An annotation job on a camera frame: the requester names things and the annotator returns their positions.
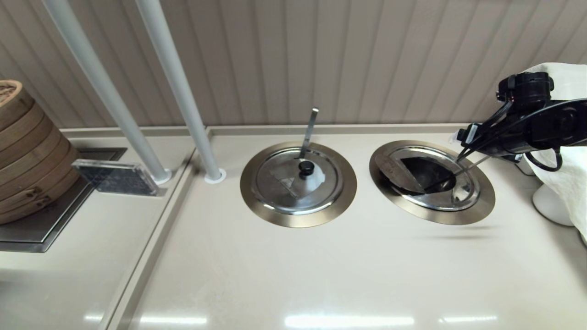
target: white countertop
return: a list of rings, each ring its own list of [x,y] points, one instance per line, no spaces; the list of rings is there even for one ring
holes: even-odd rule
[[[448,133],[319,131],[313,142],[336,150],[355,170],[358,188],[350,207],[313,228],[283,228],[258,218],[241,198],[242,169],[260,150],[301,141],[302,135],[214,136],[212,146],[228,178],[217,185],[201,175],[193,181],[131,329],[587,328],[587,248],[574,228],[553,224],[534,209],[536,178],[513,164],[486,161],[480,168],[495,188],[493,212],[472,225],[432,223],[380,193],[369,175],[369,158],[394,140],[459,150],[447,143]],[[118,240],[113,242],[131,245],[126,236]],[[70,247],[65,242],[58,240],[50,252]],[[76,257],[78,269],[96,264],[84,262],[83,253]],[[105,256],[98,264],[104,262]],[[88,319],[98,318],[103,308],[97,304]],[[76,313],[81,317],[81,310]]]
[[[176,172],[162,197],[94,191],[46,253],[0,252],[0,329],[102,329],[194,150],[189,136],[149,137]],[[71,139],[76,147],[128,147],[122,137]]]

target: metal rim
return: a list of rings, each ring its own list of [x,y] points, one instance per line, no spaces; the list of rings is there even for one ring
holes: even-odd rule
[[[299,143],[286,142],[276,144],[274,146],[263,149],[261,152],[256,154],[247,163],[242,171],[242,198],[245,201],[245,204],[247,204],[251,211],[253,211],[253,213],[272,224],[289,228],[308,228],[327,223],[341,215],[350,206],[357,190],[357,179],[355,172],[353,171],[353,168],[349,162],[346,161],[346,159],[339,153],[328,147],[317,143],[310,143],[308,149],[315,150],[327,155],[330,160],[336,163],[340,169],[342,177],[344,178],[342,192],[338,198],[334,200],[334,202],[332,202],[332,204],[329,206],[310,214],[290,215],[279,213],[266,207],[264,203],[260,201],[251,190],[252,179],[255,177],[255,173],[259,166],[276,152],[293,147],[299,147]]]
[[[409,213],[420,217],[425,220],[429,220],[435,223],[440,224],[449,224],[449,225],[464,225],[464,224],[472,224],[478,221],[481,221],[483,218],[489,215],[495,206],[495,191],[493,190],[493,186],[491,182],[485,176],[485,174],[477,167],[470,170],[472,176],[477,179],[480,189],[480,195],[477,202],[465,210],[461,211],[437,211],[432,210],[430,208],[426,208],[423,206],[419,206],[417,204],[412,203],[411,201],[402,197],[399,193],[397,193],[389,184],[389,180],[387,177],[382,175],[375,163],[375,157],[378,154],[383,153],[387,149],[392,148],[399,148],[399,147],[406,147],[406,146],[424,146],[429,148],[438,149],[452,157],[457,157],[458,154],[450,149],[447,149],[442,146],[438,146],[433,143],[424,142],[424,141],[413,141],[413,140],[402,140],[402,141],[394,141],[390,143],[386,143],[380,146],[369,161],[369,172],[371,173],[371,178],[375,183],[375,186],[383,193],[387,199],[393,202],[393,204],[399,206],[404,211],[408,211]],[[469,160],[465,159],[462,162],[463,166],[468,167],[473,163]]]

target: paneled wall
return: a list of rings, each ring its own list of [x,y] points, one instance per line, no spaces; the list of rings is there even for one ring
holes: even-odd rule
[[[183,124],[133,0],[71,0],[140,125]],[[585,0],[162,0],[206,124],[483,120],[497,82],[587,63]],[[40,0],[0,1],[0,78],[114,126]]]

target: white cloth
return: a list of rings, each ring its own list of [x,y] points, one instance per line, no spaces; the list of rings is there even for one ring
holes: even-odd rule
[[[540,150],[532,156],[542,164],[555,167],[554,151]],[[565,203],[573,225],[587,237],[587,147],[561,147],[562,167],[556,172],[541,170],[528,163],[536,176],[556,192]]]

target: lid knob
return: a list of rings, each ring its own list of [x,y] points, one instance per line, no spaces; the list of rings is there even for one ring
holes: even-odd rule
[[[314,163],[309,160],[304,160],[298,164],[299,174],[301,176],[310,176],[314,173]]]

